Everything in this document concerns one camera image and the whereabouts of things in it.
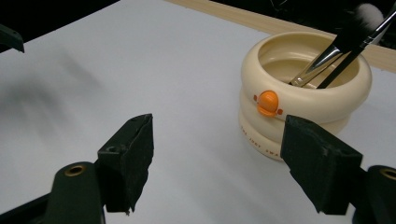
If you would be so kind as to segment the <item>black powder makeup brush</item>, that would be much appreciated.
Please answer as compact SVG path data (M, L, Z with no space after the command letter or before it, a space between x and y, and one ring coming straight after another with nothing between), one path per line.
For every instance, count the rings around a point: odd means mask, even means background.
M290 85L303 87L344 55L358 49L360 44L383 20L384 15L378 7L369 3L358 5L349 21L329 47L323 50L305 69L294 77L290 81Z

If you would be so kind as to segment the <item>cream ringed brush holder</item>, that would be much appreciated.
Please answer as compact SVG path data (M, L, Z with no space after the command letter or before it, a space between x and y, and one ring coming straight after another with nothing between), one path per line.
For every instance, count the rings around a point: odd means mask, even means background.
M272 35L255 44L242 62L239 125L247 141L261 154L278 160L285 119L310 119L337 134L368 97L372 72L358 57L328 88L319 75L311 86L290 81L332 42L328 35L291 32Z

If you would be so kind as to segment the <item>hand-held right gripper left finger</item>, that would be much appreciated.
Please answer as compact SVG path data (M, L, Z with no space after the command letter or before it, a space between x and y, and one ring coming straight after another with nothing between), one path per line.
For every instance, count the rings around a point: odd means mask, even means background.
M99 149L96 166L107 212L134 211L154 154L153 117L127 120Z

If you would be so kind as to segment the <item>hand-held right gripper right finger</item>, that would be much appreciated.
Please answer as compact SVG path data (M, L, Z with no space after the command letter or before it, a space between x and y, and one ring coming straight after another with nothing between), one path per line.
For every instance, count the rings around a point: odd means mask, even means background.
M318 212L347 212L362 154L315 122L288 115L280 156Z

